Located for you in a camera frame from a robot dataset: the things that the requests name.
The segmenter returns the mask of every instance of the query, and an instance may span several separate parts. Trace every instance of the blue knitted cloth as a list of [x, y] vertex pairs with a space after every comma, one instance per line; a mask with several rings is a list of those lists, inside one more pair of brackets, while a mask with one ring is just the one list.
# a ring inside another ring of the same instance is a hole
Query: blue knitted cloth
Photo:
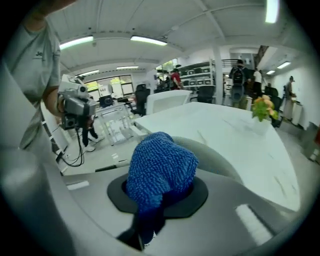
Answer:
[[126, 184], [127, 195], [138, 204], [142, 219], [153, 218], [163, 195], [173, 204], [183, 199], [196, 174], [198, 159], [174, 143], [164, 132], [156, 132], [135, 148]]

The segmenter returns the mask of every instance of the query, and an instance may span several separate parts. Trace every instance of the white desk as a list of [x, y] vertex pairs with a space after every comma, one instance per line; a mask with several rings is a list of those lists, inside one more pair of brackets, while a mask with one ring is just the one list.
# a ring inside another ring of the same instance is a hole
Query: white desk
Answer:
[[251, 130], [250, 111], [191, 102], [135, 122], [149, 133], [165, 132], [206, 144], [233, 165], [252, 192], [286, 209], [299, 210], [299, 186], [286, 148], [271, 125], [265, 136]]

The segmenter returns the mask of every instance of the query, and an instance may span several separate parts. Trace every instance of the window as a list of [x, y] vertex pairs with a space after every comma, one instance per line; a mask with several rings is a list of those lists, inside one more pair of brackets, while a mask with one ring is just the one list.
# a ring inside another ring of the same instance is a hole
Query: window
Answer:
[[[88, 82], [85, 85], [88, 87], [90, 95], [92, 95], [96, 101], [102, 96], [111, 94], [113, 98], [118, 99], [134, 93], [131, 75], [108, 77]], [[112, 86], [112, 91], [109, 91], [109, 85]]]

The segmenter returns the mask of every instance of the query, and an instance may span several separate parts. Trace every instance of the white chair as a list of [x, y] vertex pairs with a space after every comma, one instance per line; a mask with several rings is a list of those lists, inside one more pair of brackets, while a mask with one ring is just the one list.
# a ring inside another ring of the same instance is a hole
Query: white chair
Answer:
[[146, 114], [150, 115], [187, 103], [190, 90], [170, 90], [149, 95], [146, 100]]

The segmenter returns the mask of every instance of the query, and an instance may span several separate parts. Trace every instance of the white ceiling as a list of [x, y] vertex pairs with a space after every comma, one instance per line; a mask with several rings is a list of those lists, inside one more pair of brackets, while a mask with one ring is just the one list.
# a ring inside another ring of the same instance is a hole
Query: white ceiling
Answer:
[[[265, 0], [78, 0], [53, 13], [48, 21], [61, 43], [93, 35], [88, 42], [61, 53], [63, 73], [138, 65], [150, 70], [208, 43], [273, 45], [302, 49], [290, 39], [291, 19], [285, 11], [275, 24], [265, 23]], [[166, 46], [130, 41], [144, 35]]]

